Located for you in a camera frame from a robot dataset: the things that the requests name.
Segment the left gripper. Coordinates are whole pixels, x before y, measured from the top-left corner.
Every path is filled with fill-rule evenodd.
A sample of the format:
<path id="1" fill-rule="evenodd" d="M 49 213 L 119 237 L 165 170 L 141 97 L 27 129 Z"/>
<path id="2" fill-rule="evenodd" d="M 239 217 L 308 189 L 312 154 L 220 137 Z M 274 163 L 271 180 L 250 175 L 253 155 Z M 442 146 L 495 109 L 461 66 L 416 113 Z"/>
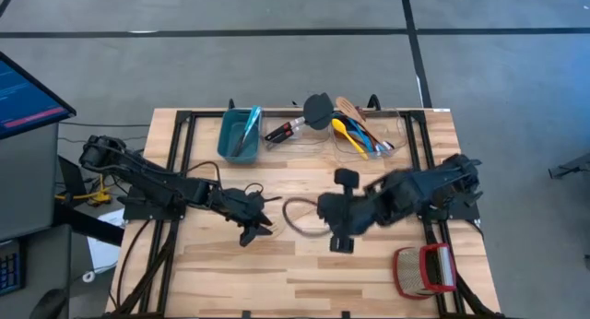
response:
<path id="1" fill-rule="evenodd" d="M 246 247 L 257 236 L 270 236 L 273 232 L 263 226 L 273 222 L 263 212 L 266 200 L 259 191 L 246 193 L 237 188 L 216 189 L 209 195 L 209 208 L 226 220 L 243 227 L 239 244 Z"/>

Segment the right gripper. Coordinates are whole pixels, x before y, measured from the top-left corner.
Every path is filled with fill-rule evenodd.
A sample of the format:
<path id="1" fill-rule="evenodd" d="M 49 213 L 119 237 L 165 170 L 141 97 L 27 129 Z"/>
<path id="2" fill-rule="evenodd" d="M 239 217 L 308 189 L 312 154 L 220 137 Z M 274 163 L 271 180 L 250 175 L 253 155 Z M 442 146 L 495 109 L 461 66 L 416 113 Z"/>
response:
<path id="1" fill-rule="evenodd" d="M 342 252 L 352 254 L 354 239 L 349 236 L 361 235 L 372 225 L 372 207 L 366 196 L 324 193 L 318 197 L 317 214 L 335 235 L 329 244 L 334 253 L 341 252 L 339 237 L 346 237 Z"/>

